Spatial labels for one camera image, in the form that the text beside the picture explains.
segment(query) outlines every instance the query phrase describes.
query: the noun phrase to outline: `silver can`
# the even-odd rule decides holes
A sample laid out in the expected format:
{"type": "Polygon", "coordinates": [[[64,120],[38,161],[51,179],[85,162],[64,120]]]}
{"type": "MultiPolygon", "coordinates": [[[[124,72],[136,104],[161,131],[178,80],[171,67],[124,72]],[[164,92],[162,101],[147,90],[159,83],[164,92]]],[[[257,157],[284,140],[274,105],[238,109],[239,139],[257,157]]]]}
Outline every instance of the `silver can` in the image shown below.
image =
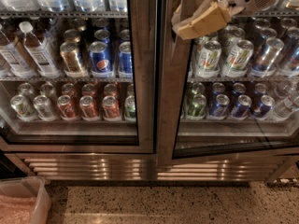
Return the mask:
{"type": "Polygon", "coordinates": [[[228,32],[226,40],[222,44],[222,54],[228,56],[232,47],[240,40],[245,37],[245,32],[241,28],[234,28],[228,32]]]}
{"type": "Polygon", "coordinates": [[[18,87],[18,94],[21,94],[23,96],[26,96],[30,100],[34,100],[37,96],[37,91],[35,87],[30,83],[22,83],[18,87]]]}
{"type": "Polygon", "coordinates": [[[50,98],[45,95],[38,95],[34,99],[34,107],[41,118],[52,118],[56,116],[56,109],[50,98]]]}
{"type": "Polygon", "coordinates": [[[35,113],[30,100],[21,94],[12,97],[10,105],[21,117],[31,117],[35,113]]]}
{"type": "Polygon", "coordinates": [[[261,52],[254,60],[252,64],[252,69],[263,72],[268,71],[276,61],[283,47],[284,43],[280,39],[267,39],[266,42],[263,44],[261,52]]]}
{"type": "Polygon", "coordinates": [[[241,39],[232,47],[224,65],[229,71],[243,71],[252,54],[253,44],[248,40],[241,39]]]}
{"type": "Polygon", "coordinates": [[[200,70],[215,70],[221,57],[221,44],[218,41],[205,43],[196,66],[200,70]]]}

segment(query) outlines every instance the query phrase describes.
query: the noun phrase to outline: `speckled floor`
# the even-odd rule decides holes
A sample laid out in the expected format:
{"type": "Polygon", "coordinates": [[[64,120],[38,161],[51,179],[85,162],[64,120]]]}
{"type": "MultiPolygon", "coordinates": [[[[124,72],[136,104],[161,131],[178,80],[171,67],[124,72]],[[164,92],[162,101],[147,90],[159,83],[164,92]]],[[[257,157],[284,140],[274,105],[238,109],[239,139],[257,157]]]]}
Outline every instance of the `speckled floor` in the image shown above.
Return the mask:
{"type": "Polygon", "coordinates": [[[299,187],[229,186],[52,182],[48,223],[299,223],[299,187]]]}

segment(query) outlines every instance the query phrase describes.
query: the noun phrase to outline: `aluminum can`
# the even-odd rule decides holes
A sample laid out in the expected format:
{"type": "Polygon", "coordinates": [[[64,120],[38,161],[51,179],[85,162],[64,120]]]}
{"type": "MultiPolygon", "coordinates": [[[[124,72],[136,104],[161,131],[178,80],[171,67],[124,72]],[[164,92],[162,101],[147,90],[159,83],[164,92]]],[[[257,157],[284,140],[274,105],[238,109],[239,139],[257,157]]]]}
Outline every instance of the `aluminum can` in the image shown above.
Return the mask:
{"type": "Polygon", "coordinates": [[[245,32],[241,28],[233,28],[228,31],[226,40],[222,44],[222,54],[228,56],[231,48],[240,40],[245,37],[245,32]]]}
{"type": "Polygon", "coordinates": [[[251,99],[247,95],[240,95],[234,101],[234,104],[230,116],[233,118],[244,118],[250,109],[251,99]]]}
{"type": "Polygon", "coordinates": [[[200,70],[215,70],[221,57],[221,44],[218,41],[205,43],[196,65],[200,70]]]}
{"type": "Polygon", "coordinates": [[[127,87],[127,97],[129,96],[135,96],[134,84],[130,84],[127,87]]]}
{"type": "Polygon", "coordinates": [[[87,22],[84,19],[73,19],[72,24],[74,28],[80,32],[84,32],[87,29],[87,22]]]}
{"type": "Polygon", "coordinates": [[[131,42],[123,42],[119,48],[120,70],[127,74],[133,73],[131,42]]]}
{"type": "Polygon", "coordinates": [[[95,30],[108,30],[110,32],[112,32],[112,27],[110,24],[109,19],[97,19],[94,23],[93,23],[93,27],[95,28],[95,30]]]}
{"type": "Polygon", "coordinates": [[[75,118],[78,116],[76,103],[69,95],[60,96],[57,100],[57,106],[64,118],[75,118]]]}
{"type": "Polygon", "coordinates": [[[130,29],[130,22],[128,19],[121,19],[121,31],[130,29]]]}
{"type": "Polygon", "coordinates": [[[265,118],[274,105],[275,101],[271,96],[263,95],[260,102],[251,107],[251,114],[254,118],[265,118]]]}
{"type": "Polygon", "coordinates": [[[10,105],[21,117],[30,117],[35,113],[30,100],[21,94],[12,97],[10,105]]]}
{"type": "Polygon", "coordinates": [[[216,96],[213,106],[209,108],[208,113],[211,117],[225,117],[229,104],[230,99],[225,94],[219,94],[216,96]]]}
{"type": "Polygon", "coordinates": [[[208,41],[217,41],[218,33],[211,33],[208,35],[200,36],[194,40],[193,52],[195,53],[195,60],[198,61],[200,57],[200,53],[208,41]]]}
{"type": "Polygon", "coordinates": [[[206,111],[206,97],[203,94],[193,96],[191,103],[188,105],[187,115],[190,117],[203,117],[206,111]]]}
{"type": "Polygon", "coordinates": [[[106,43],[100,41],[92,42],[89,50],[95,72],[106,73],[113,71],[112,56],[106,43]]]}
{"type": "Polygon", "coordinates": [[[278,27],[276,28],[278,32],[278,38],[281,38],[285,35],[288,29],[297,26],[297,21],[290,18],[283,18],[280,20],[278,27]]]}
{"type": "Polygon", "coordinates": [[[121,44],[122,42],[126,42],[126,41],[131,41],[131,35],[129,29],[123,29],[119,33],[119,43],[121,44]]]}
{"type": "Polygon", "coordinates": [[[263,44],[260,54],[253,62],[252,69],[257,71],[267,71],[276,61],[279,53],[283,49],[283,42],[278,38],[267,39],[263,44]]]}
{"type": "Polygon", "coordinates": [[[113,96],[117,100],[119,100],[120,95],[118,93],[118,87],[115,84],[106,84],[104,87],[104,95],[105,96],[113,96]]]}
{"type": "Polygon", "coordinates": [[[77,43],[64,42],[60,46],[60,54],[69,72],[84,72],[86,70],[77,43]]]}
{"type": "Polygon", "coordinates": [[[224,94],[224,92],[225,92],[225,86],[222,83],[219,82],[214,83],[212,86],[212,93],[209,96],[210,97],[208,103],[209,107],[213,106],[217,95],[224,94]]]}
{"type": "Polygon", "coordinates": [[[246,93],[246,87],[242,83],[235,83],[232,89],[232,96],[231,96],[231,106],[235,104],[235,100],[240,95],[244,95],[246,93]]]}
{"type": "Polygon", "coordinates": [[[91,83],[87,83],[82,87],[82,96],[91,96],[95,98],[98,96],[95,86],[91,83]]]}
{"type": "Polygon", "coordinates": [[[81,32],[76,29],[69,29],[64,32],[64,42],[77,43],[81,46],[81,32]]]}
{"type": "Polygon", "coordinates": [[[42,118],[51,118],[56,116],[56,110],[52,101],[45,95],[38,95],[34,99],[34,107],[39,116],[42,118]]]}
{"type": "Polygon", "coordinates": [[[252,54],[253,44],[241,39],[232,47],[224,65],[228,70],[243,71],[252,54]]]}
{"type": "Polygon", "coordinates": [[[54,103],[57,102],[57,91],[55,89],[55,87],[47,82],[45,84],[43,84],[41,87],[40,87],[40,94],[41,95],[45,95],[47,96],[48,98],[50,98],[54,103]]]}
{"type": "Polygon", "coordinates": [[[114,119],[121,116],[119,102],[113,96],[106,96],[103,99],[102,107],[104,108],[104,114],[106,118],[114,119]]]}
{"type": "Polygon", "coordinates": [[[96,118],[99,117],[100,113],[95,100],[91,96],[82,96],[79,102],[80,109],[83,117],[85,118],[96,118]]]}
{"type": "Polygon", "coordinates": [[[37,91],[32,84],[22,83],[18,87],[18,94],[21,94],[33,101],[37,96],[37,91]]]}
{"type": "Polygon", "coordinates": [[[128,96],[124,102],[124,115],[126,118],[136,118],[135,97],[128,96]]]}
{"type": "Polygon", "coordinates": [[[72,99],[78,99],[78,89],[73,83],[66,83],[62,86],[62,95],[68,95],[72,99]]]}

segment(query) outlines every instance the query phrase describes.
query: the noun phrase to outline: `pepsi can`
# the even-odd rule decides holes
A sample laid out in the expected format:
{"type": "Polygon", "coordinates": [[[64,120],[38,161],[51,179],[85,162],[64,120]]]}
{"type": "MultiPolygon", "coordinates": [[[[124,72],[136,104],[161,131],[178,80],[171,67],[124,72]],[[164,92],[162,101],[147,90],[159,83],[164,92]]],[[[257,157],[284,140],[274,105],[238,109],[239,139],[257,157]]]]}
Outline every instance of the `pepsi can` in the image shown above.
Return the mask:
{"type": "Polygon", "coordinates": [[[215,118],[224,118],[230,99],[225,94],[219,94],[212,107],[209,108],[208,114],[215,118]]]}
{"type": "Polygon", "coordinates": [[[106,73],[113,71],[111,54],[106,43],[92,42],[89,50],[95,72],[106,73]]]}
{"type": "Polygon", "coordinates": [[[247,95],[240,95],[230,113],[231,118],[242,119],[247,116],[251,106],[251,99],[247,95]]]}
{"type": "Polygon", "coordinates": [[[127,74],[133,73],[131,42],[123,42],[119,48],[120,70],[127,74]]]}

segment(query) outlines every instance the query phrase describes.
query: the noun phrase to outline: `red can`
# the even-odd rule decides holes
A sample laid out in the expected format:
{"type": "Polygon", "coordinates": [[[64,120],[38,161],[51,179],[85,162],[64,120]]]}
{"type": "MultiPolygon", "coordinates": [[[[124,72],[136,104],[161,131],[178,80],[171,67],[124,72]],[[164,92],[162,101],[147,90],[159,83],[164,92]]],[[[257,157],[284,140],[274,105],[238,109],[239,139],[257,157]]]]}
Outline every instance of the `red can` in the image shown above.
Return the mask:
{"type": "Polygon", "coordinates": [[[109,119],[118,118],[121,116],[119,102],[113,96],[106,96],[103,99],[102,106],[104,108],[105,117],[109,119]]]}
{"type": "Polygon", "coordinates": [[[61,111],[62,117],[75,118],[78,116],[76,103],[69,95],[60,96],[57,100],[57,106],[61,111]]]}
{"type": "Polygon", "coordinates": [[[100,115],[95,100],[89,95],[81,97],[80,109],[85,118],[97,118],[100,115]]]}

